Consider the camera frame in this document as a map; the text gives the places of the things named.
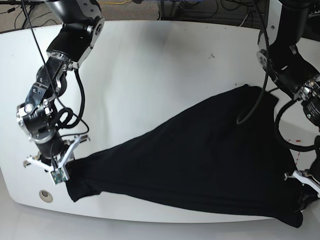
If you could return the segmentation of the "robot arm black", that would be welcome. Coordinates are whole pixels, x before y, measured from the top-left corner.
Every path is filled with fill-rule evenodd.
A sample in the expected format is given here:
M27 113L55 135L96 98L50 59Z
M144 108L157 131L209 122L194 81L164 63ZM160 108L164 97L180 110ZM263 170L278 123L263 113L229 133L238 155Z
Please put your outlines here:
M79 69L94 48L105 19L95 0L48 0L46 5L62 22L62 28L48 46L48 58L38 70L25 102L17 107L16 120L39 150L23 164L42 168L54 184L59 184L70 178L66 165L74 160L74 150L89 139L87 132L81 132L68 140L60 130L72 129L83 121L85 91ZM66 106L56 107L67 89L68 72L74 72L80 90L78 113Z
M257 58L277 89L290 97L273 118L268 135L271 151L281 163L280 186L286 205L302 211L320 197L320 137L309 146L295 145L283 138L279 130L282 115L300 102L304 115L320 125L320 73L299 53L299 42L315 0L269 0L264 13L257 12L261 29Z

